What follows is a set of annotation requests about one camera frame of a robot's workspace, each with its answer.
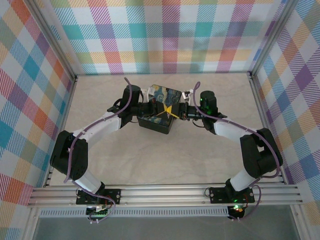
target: beige floor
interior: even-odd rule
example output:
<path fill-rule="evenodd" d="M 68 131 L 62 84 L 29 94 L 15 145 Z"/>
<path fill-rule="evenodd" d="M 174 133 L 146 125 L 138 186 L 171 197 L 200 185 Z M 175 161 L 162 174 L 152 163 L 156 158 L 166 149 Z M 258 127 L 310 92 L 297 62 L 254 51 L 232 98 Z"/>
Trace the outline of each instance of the beige floor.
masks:
<path fill-rule="evenodd" d="M 257 107 L 244 73 L 127 75 L 130 82 L 152 84 L 196 93 L 214 91 L 219 111 L 232 120 L 261 128 Z M 81 76 L 78 79 L 65 129 L 86 126 L 122 96 L 123 75 Z M 89 152 L 89 169 L 105 184 L 224 183 L 243 167 L 240 145 L 176 120 L 168 135 L 128 123 L 98 142 Z M 54 171 L 51 185 L 62 185 L 65 176 Z"/>

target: purple cable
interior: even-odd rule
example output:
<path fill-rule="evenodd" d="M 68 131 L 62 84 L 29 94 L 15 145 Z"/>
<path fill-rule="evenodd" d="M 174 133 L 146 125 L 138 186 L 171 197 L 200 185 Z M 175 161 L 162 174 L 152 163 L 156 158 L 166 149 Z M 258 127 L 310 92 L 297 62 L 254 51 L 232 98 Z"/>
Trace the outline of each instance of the purple cable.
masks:
<path fill-rule="evenodd" d="M 258 185 L 253 185 L 252 187 L 253 187 L 253 188 L 254 188 L 254 187 L 257 187 L 257 188 L 259 189 L 259 198 L 258 198 L 258 201 L 257 201 L 256 205 L 255 205 L 254 208 L 252 209 L 252 211 L 249 212 L 249 213 L 248 213 L 247 215 L 245 215 L 244 217 L 242 217 L 241 220 L 247 219 L 249 216 L 251 216 L 251 215 L 257 210 L 257 208 L 258 208 L 258 206 L 259 206 L 259 204 L 260 204 L 261 195 L 262 195 L 262 193 L 261 193 L 261 188 L 260 188 L 260 186 L 258 186 Z M 234 216 L 229 215 L 229 217 L 232 218 L 233 220 L 238 220 L 238 221 L 240 221 L 239 218 L 235 218 Z"/>
<path fill-rule="evenodd" d="M 107 196 L 101 196 L 101 195 L 98 195 L 98 194 L 94 194 L 94 193 L 88 191 L 87 189 L 84 189 L 82 186 L 80 186 L 79 184 L 77 184 L 75 181 L 72 181 L 72 183 L 73 183 L 74 185 L 76 185 L 77 187 L 79 187 L 82 191 L 84 191 L 85 193 L 87 193 L 87 194 L 89 194 L 89 195 L 91 195 L 91 196 L 93 196 L 93 197 L 97 197 L 97 198 L 101 198 L 101 199 L 106 199 L 106 200 L 112 202 L 112 206 L 113 206 L 113 207 L 112 207 L 112 211 L 109 211 L 109 213 L 108 213 L 106 216 L 104 216 L 103 218 L 101 218 L 100 220 L 96 220 L 96 223 L 97 223 L 97 224 L 100 223 L 100 222 L 102 222 L 103 220 L 107 219 L 107 218 L 110 216 L 110 214 L 113 213 L 114 210 L 116 209 L 116 202 L 115 202 L 112 198 L 107 197 Z M 89 220 L 90 220 L 91 222 L 93 221 L 92 218 L 91 218 L 91 215 L 89 215 Z"/>
<path fill-rule="evenodd" d="M 130 96 L 129 96 L 129 100 L 128 102 L 126 103 L 126 105 L 120 109 L 119 111 L 117 111 L 115 114 L 112 114 L 111 116 L 107 116 L 106 118 L 102 118 L 102 119 L 99 119 L 95 122 L 93 122 L 92 124 L 90 124 L 89 126 L 87 126 L 82 132 L 80 132 L 76 137 L 75 139 L 73 140 L 72 144 L 71 144 L 71 147 L 70 147 L 70 152 L 69 152 L 69 158 L 68 158 L 68 170 L 66 172 L 66 178 L 65 180 L 63 181 L 63 183 L 66 183 L 68 180 L 69 180 L 69 177 L 70 177 L 70 172 L 71 172 L 71 162 L 72 162 L 72 153 L 73 153 L 73 150 L 74 150 L 74 147 L 75 147 L 75 144 L 76 144 L 76 141 L 83 135 L 83 132 L 86 132 L 88 131 L 90 128 L 92 128 L 93 126 L 97 125 L 98 123 L 101 123 L 103 121 L 106 121 L 108 119 L 111 119 L 113 118 L 114 116 L 117 116 L 118 114 L 122 113 L 130 104 L 130 101 L 131 101 L 131 97 L 132 97 L 132 86 L 131 86 L 131 83 L 129 82 L 129 80 L 125 77 L 124 80 L 128 83 L 129 85 L 129 90 L 130 90 Z"/>
<path fill-rule="evenodd" d="M 277 154 L 276 152 L 273 150 L 272 146 L 270 145 L 270 143 L 268 143 L 268 141 L 262 137 L 259 133 L 249 129 L 249 128 L 246 128 L 245 126 L 242 126 L 240 125 L 239 123 L 236 123 L 234 121 L 230 121 L 230 120 L 226 120 L 224 118 L 218 118 L 218 117 L 215 117 L 215 116 L 210 116 L 210 115 L 207 115 L 205 114 L 204 112 L 202 112 L 199 107 L 197 106 L 196 104 L 196 90 L 200 87 L 201 83 L 198 81 L 195 86 L 194 86 L 194 89 L 193 89 L 193 103 L 194 103 L 194 106 L 196 108 L 196 110 L 202 114 L 203 116 L 207 117 L 207 118 L 211 118 L 211 119 L 215 119 L 215 120 L 219 120 L 219 121 L 222 121 L 222 122 L 225 122 L 225 123 L 228 123 L 228 124 L 232 124 L 240 129 L 243 129 L 245 131 L 248 131 L 249 133 L 252 133 L 254 135 L 256 135 L 257 137 L 259 137 L 259 139 L 261 139 L 265 145 L 269 148 L 270 152 L 272 153 L 272 156 L 275 160 L 275 164 L 276 164 L 276 173 L 272 176 L 262 176 L 261 178 L 265 178 L 265 179 L 273 179 L 273 178 L 276 178 L 278 175 L 279 175 L 279 172 L 280 172 L 280 163 L 279 163 L 279 159 L 277 157 Z"/>

